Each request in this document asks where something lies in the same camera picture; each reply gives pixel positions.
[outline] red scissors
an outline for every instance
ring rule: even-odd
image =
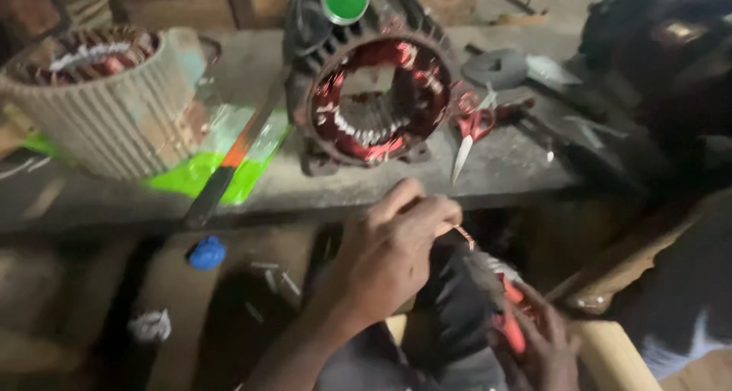
[[[462,166],[468,158],[473,143],[488,135],[496,127],[496,113],[490,108],[477,109],[473,112],[462,114],[457,118],[457,126],[460,128],[462,143],[455,159],[453,171],[453,183],[458,180]]]

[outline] person's hand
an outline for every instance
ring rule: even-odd
[[[456,202],[427,197],[419,181],[401,180],[346,222],[334,266],[313,301],[342,315],[350,335],[385,320],[426,284],[435,237],[461,222]]]
[[[535,312],[536,322],[507,303],[505,312],[513,312],[526,339],[526,353],[509,356],[504,338],[497,332],[489,336],[507,375],[511,390],[578,391],[577,351],[579,342],[567,338],[567,326],[559,312],[540,293],[525,283],[514,282]]]

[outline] blue object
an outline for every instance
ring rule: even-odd
[[[226,256],[226,248],[221,245],[219,238],[206,237],[198,242],[196,248],[188,255],[188,264],[195,269],[213,269]]]

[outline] concrete workbench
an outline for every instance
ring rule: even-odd
[[[472,41],[485,49],[521,47],[557,60],[576,49],[576,36],[536,28],[461,27],[449,31],[455,47]],[[225,100],[256,104],[265,96],[281,63],[280,31],[237,32],[215,35],[224,54],[214,70]],[[459,60],[462,50],[455,49]],[[555,102],[537,97],[534,113],[542,117],[569,115]],[[460,178],[452,184],[453,163],[459,145],[452,126],[442,126],[427,141],[431,160],[420,164],[388,162],[366,170],[343,167],[320,178],[303,175],[300,168],[302,138],[292,131],[250,197],[238,206],[221,206],[219,216],[235,218],[228,224],[260,220],[302,220],[318,212],[343,211],[376,200],[397,180],[415,177],[428,192],[460,200],[465,208],[507,206],[537,195],[551,195],[578,185],[578,180],[558,161],[548,162],[547,152],[512,126],[500,127],[478,141]],[[7,164],[0,172],[10,168]],[[92,178],[79,170],[51,161],[32,172],[0,179],[2,214],[0,232],[14,230],[65,230],[85,225],[176,224],[191,199],[144,189],[134,183]]]

